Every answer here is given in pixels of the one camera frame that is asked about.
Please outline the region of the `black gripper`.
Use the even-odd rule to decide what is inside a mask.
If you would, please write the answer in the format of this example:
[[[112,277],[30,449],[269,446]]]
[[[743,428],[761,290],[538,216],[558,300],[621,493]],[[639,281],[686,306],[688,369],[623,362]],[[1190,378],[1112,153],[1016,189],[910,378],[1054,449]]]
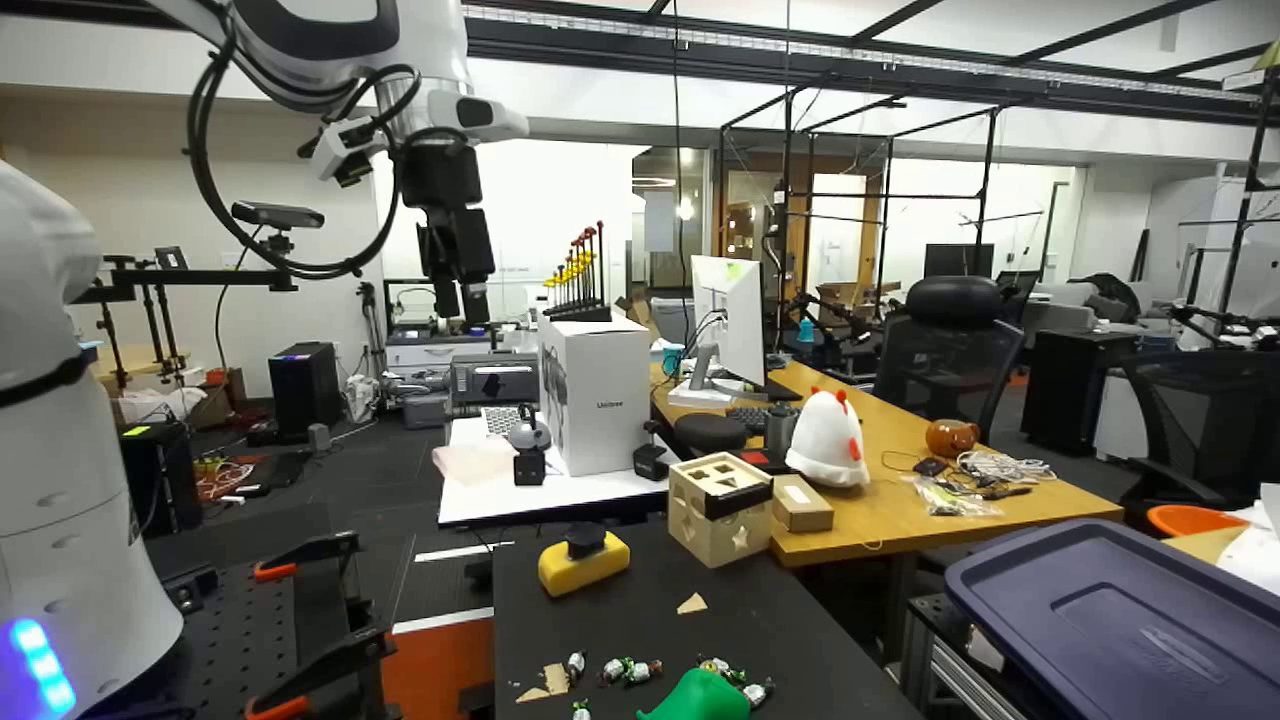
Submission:
[[[480,165],[465,131],[413,131],[397,155],[397,180],[418,223],[422,267],[437,290],[437,311],[460,315],[465,296],[498,273]]]

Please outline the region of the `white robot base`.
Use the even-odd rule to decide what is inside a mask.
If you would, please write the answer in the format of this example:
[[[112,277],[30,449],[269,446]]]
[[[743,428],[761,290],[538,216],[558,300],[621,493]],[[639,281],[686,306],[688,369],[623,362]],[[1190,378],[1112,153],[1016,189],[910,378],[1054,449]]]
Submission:
[[[93,223],[0,165],[0,720],[81,720],[184,633],[68,311],[96,265]]]

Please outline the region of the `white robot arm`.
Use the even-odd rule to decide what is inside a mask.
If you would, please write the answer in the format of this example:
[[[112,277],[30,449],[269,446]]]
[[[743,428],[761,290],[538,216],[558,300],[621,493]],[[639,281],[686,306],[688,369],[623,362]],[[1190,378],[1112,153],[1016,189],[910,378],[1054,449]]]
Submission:
[[[480,142],[516,142],[527,119],[474,90],[460,0],[150,0],[214,50],[189,96],[189,168],[214,216],[261,261],[300,281],[363,273],[390,243],[397,212],[418,207],[422,273],[437,311],[485,315],[498,273]],[[241,69],[269,99],[320,119],[300,155],[342,189],[374,159],[393,165],[393,206],[377,238],[343,261],[290,261],[247,241],[226,206],[208,130],[226,76]]]

